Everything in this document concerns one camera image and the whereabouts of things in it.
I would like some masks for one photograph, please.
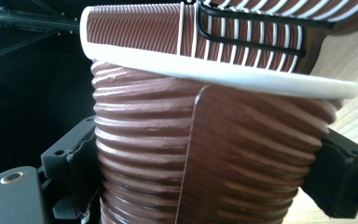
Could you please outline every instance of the wooden surface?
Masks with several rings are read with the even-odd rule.
[[[311,74],[358,82],[358,32],[328,36]],[[358,95],[345,102],[331,128],[358,144]],[[283,223],[358,223],[358,216],[356,219],[329,218],[300,191]]]

